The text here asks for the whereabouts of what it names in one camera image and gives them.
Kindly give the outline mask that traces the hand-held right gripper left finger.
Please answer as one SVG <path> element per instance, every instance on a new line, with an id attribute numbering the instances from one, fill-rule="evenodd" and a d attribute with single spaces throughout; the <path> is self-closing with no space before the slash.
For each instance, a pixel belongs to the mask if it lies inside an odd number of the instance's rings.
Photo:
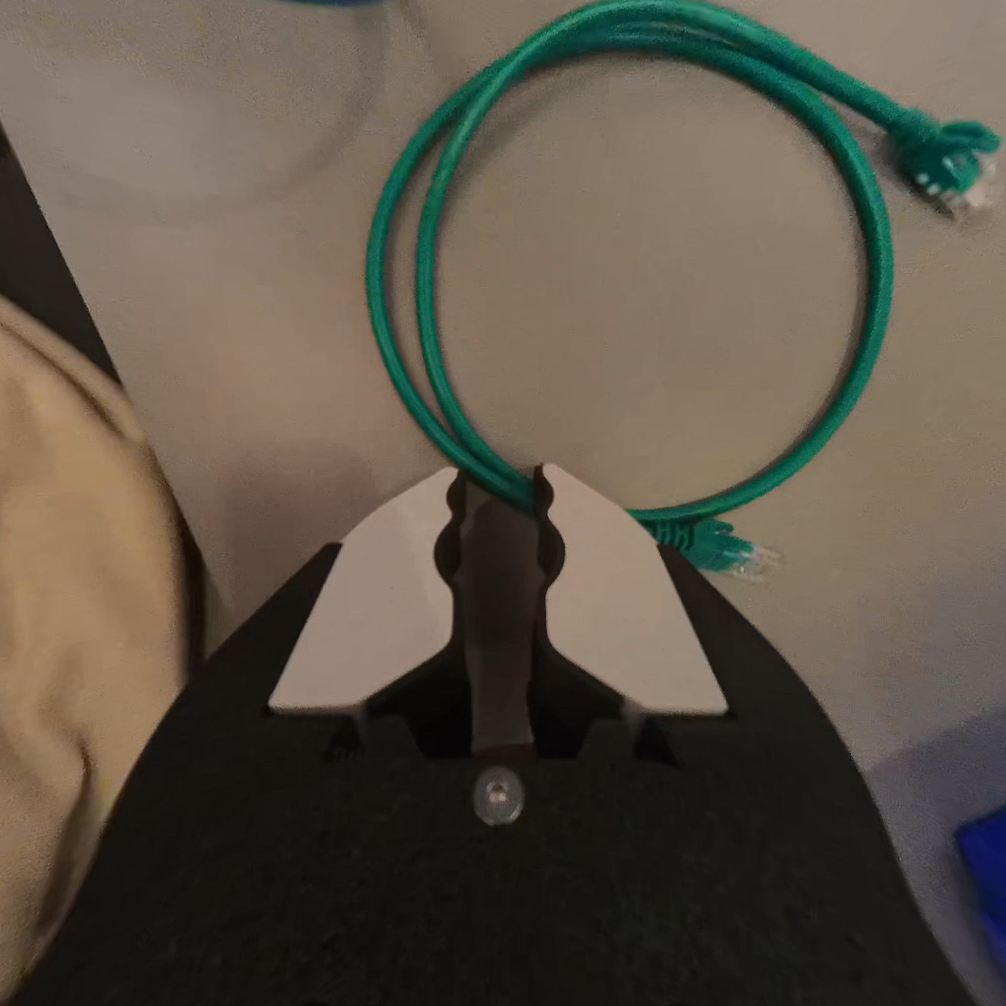
<path id="1" fill-rule="evenodd" d="M 428 476 L 337 549 L 269 711 L 336 715 L 364 729 L 399 718 L 430 758 L 472 752 L 472 687 L 456 583 L 465 477 Z"/>

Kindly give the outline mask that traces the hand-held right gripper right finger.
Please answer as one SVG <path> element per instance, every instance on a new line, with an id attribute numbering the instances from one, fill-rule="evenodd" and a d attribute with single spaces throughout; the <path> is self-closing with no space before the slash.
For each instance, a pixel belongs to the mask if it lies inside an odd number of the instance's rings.
<path id="1" fill-rule="evenodd" d="M 597 725 L 631 746 L 663 721 L 718 723 L 728 701 L 659 546 L 556 464 L 533 476 L 542 585 L 533 620 L 533 742 L 575 758 Z"/>

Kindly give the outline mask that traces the beige trousers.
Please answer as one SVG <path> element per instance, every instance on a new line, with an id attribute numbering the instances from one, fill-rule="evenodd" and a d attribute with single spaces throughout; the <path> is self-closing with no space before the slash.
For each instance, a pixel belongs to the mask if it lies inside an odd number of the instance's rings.
<path id="1" fill-rule="evenodd" d="M 34 968 L 181 690 L 173 499 L 125 396 L 1 303 L 1 993 Z"/>

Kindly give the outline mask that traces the blue plastic bin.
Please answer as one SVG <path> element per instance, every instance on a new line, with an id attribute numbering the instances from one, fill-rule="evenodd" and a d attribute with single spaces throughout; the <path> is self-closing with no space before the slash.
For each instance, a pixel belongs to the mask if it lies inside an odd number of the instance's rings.
<path id="1" fill-rule="evenodd" d="M 1005 807 L 963 823 L 955 842 L 975 913 L 1001 976 L 1005 975 Z"/>

